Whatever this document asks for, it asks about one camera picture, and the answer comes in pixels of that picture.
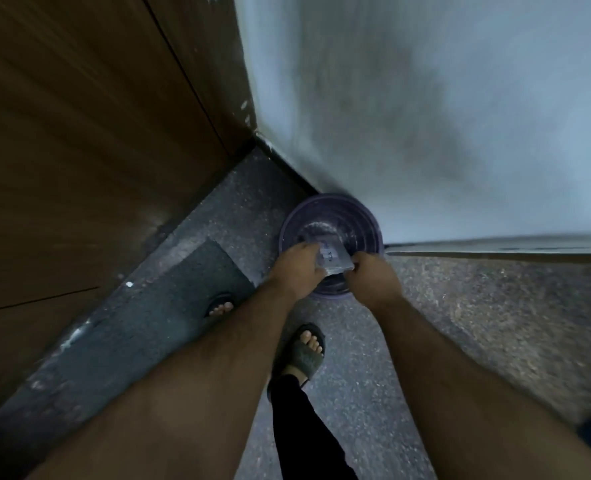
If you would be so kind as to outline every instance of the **purple bucket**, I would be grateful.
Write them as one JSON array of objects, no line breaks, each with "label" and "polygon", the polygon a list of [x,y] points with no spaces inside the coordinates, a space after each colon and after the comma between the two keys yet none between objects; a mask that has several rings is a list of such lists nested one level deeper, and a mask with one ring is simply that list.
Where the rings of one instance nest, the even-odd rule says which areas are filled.
[{"label": "purple bucket", "polygon": [[[280,230],[278,250],[303,242],[307,235],[335,234],[353,255],[357,251],[385,252],[380,226],[364,205],[353,197],[318,194],[309,197],[287,216]],[[351,292],[342,274],[327,276],[311,293],[314,298],[347,298]]]}]

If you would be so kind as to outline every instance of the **concrete floor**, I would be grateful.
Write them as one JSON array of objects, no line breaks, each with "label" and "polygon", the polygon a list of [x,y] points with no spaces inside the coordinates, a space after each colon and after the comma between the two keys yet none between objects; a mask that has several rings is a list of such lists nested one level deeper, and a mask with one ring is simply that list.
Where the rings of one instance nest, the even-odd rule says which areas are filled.
[{"label": "concrete floor", "polygon": [[[98,324],[114,319],[116,310],[208,239],[258,285],[275,259],[281,222],[305,197],[293,180],[254,150],[125,280],[134,286],[122,286],[104,306],[81,317],[40,370],[1,407],[0,458],[7,465],[1,477],[19,477],[119,393],[115,385],[98,381],[89,396],[64,367],[85,338],[101,333]],[[419,257],[392,257],[390,262],[408,298],[469,355],[572,424],[591,416],[591,265]],[[155,319],[164,317],[152,317],[149,311],[147,320]],[[319,324],[328,341],[324,366],[307,393],[358,476],[434,478],[371,315],[353,298],[305,299],[289,317],[283,339],[305,321]],[[169,346],[157,337],[148,348]],[[124,354],[150,354],[147,347],[128,347],[121,344]],[[120,371],[124,384],[137,379],[128,367],[116,369]],[[263,395],[236,478],[280,477],[270,404]]]}]

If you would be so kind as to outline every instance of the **white wall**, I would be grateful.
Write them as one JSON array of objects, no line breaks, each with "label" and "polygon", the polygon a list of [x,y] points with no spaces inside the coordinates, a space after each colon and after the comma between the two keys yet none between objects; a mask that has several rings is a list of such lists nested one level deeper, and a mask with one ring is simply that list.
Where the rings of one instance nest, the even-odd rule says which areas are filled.
[{"label": "white wall", "polygon": [[385,242],[591,234],[591,0],[235,0],[259,131]]}]

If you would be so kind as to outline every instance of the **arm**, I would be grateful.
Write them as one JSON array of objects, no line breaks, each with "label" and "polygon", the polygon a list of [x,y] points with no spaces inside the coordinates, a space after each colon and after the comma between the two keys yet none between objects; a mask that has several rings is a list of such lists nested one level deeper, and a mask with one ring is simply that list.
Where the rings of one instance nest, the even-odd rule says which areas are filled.
[{"label": "arm", "polygon": [[434,329],[381,257],[355,261],[349,289],[380,324],[439,478],[591,478],[591,449],[571,429]]},{"label": "arm", "polygon": [[318,249],[286,251],[231,316],[129,388],[30,478],[233,478],[286,316],[324,277]]}]

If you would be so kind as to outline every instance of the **hand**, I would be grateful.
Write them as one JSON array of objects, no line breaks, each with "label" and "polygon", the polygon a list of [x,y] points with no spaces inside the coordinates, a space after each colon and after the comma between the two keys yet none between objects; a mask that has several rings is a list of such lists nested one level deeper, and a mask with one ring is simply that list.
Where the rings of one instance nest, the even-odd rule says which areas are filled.
[{"label": "hand", "polygon": [[284,251],[275,261],[268,281],[280,284],[297,300],[304,298],[326,276],[322,268],[316,268],[319,250],[320,244],[317,242],[301,242]]},{"label": "hand", "polygon": [[344,277],[353,296],[369,310],[373,312],[403,297],[394,268],[379,255],[358,251],[351,260],[356,268],[346,271]]}]

